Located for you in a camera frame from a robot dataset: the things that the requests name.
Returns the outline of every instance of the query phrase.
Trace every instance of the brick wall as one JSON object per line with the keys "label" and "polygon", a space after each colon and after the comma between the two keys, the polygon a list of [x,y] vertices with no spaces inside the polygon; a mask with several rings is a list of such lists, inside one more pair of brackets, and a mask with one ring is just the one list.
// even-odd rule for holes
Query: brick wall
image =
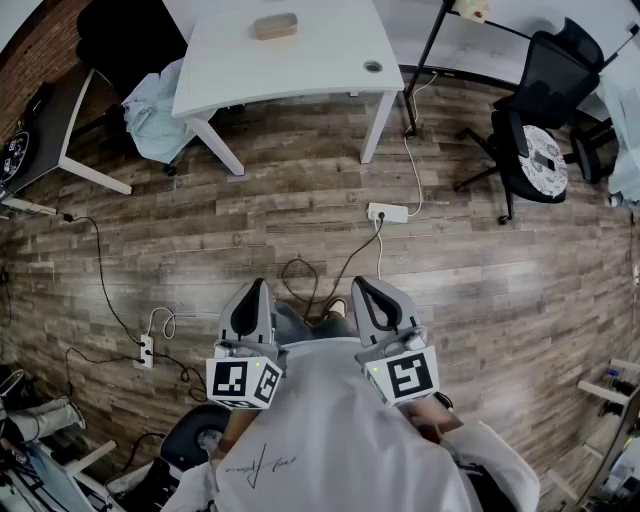
{"label": "brick wall", "polygon": [[0,142],[13,133],[40,84],[78,61],[76,18],[89,2],[44,0],[0,55]]}

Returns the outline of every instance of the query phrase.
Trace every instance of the power strip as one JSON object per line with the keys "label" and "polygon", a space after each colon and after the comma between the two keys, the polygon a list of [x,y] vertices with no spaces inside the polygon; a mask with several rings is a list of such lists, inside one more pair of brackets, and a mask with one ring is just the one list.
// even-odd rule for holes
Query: power strip
{"label": "power strip", "polygon": [[140,336],[140,359],[144,362],[137,363],[139,368],[153,368],[153,338],[143,334]]}
{"label": "power strip", "polygon": [[367,207],[367,217],[370,220],[380,220],[380,214],[384,213],[384,223],[394,222],[396,224],[406,224],[409,220],[409,209],[406,206],[394,204],[369,203]]}

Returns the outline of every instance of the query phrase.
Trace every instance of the chair armrest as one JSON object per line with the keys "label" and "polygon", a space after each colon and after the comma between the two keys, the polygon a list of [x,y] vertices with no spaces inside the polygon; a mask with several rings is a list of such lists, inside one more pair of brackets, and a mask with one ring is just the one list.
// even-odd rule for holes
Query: chair armrest
{"label": "chair armrest", "polygon": [[524,128],[522,127],[522,120],[520,114],[514,110],[509,111],[509,136],[513,142],[518,155],[524,158],[529,158],[529,147],[527,146],[527,138],[524,136]]}

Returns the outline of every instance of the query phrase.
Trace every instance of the wooden floor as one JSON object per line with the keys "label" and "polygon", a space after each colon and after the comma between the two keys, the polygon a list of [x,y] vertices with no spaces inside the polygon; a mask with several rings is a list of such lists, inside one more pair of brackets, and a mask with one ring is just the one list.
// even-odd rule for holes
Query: wooden floor
{"label": "wooden floor", "polygon": [[[105,91],[91,88],[85,118],[107,100]],[[632,348],[635,237],[629,213],[604,205],[606,185],[584,183],[576,166],[569,167],[565,203],[516,198],[508,226],[496,222],[506,213],[499,178],[452,191],[455,181],[491,165],[472,142],[453,135],[470,126],[487,136],[491,104],[505,94],[440,78],[419,93],[421,130],[410,147],[425,203],[408,224],[384,227],[382,274],[418,305],[457,413],[488,423],[511,443],[541,478],[541,510],[555,510],[562,496],[544,476],[547,469],[557,468],[578,489],[595,471],[593,461],[568,458],[601,405],[576,383],[597,377],[611,356],[627,357]],[[178,320],[170,341],[161,337],[158,319],[155,350],[204,375],[218,315],[241,284],[264,277],[279,300],[290,302],[281,271],[301,257],[318,271],[319,296],[326,295],[350,253],[373,233],[367,203],[416,207],[400,99],[373,162],[358,161],[375,102],[368,95],[313,96],[248,105],[242,115],[220,112],[213,124],[245,163],[241,178],[197,143],[179,157],[178,176],[168,178],[161,164],[116,139],[98,145],[94,139],[104,137],[98,130],[77,141],[72,154],[132,184],[131,197],[63,171],[25,195],[95,219],[108,293],[136,337],[154,307],[195,315]],[[558,139],[568,150],[568,132]],[[43,393],[66,392],[69,347],[97,359],[137,355],[107,308],[90,223],[18,215],[2,224],[0,237],[13,308],[11,326],[0,331],[4,359],[36,375]],[[353,276],[375,275],[377,251],[372,244],[354,259],[341,294],[349,293]],[[309,272],[291,274],[308,294]],[[196,405],[179,368],[155,364],[143,371],[70,354],[74,399],[88,423],[77,439],[87,447],[118,443],[113,468],[94,468],[99,476],[122,467],[140,434],[166,432]],[[155,455],[156,446],[145,443],[136,463]]]}

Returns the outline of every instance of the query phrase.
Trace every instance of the white t-shirt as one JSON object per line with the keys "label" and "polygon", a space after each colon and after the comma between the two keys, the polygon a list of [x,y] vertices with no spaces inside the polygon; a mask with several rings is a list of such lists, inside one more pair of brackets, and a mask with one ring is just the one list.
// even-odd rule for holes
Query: white t-shirt
{"label": "white t-shirt", "polygon": [[[287,377],[271,407],[224,460],[186,471],[163,512],[481,510],[451,454],[364,378],[353,358],[360,340],[286,348]],[[535,511],[535,473],[493,430],[467,424],[446,438],[464,462],[485,466],[517,510]]]}

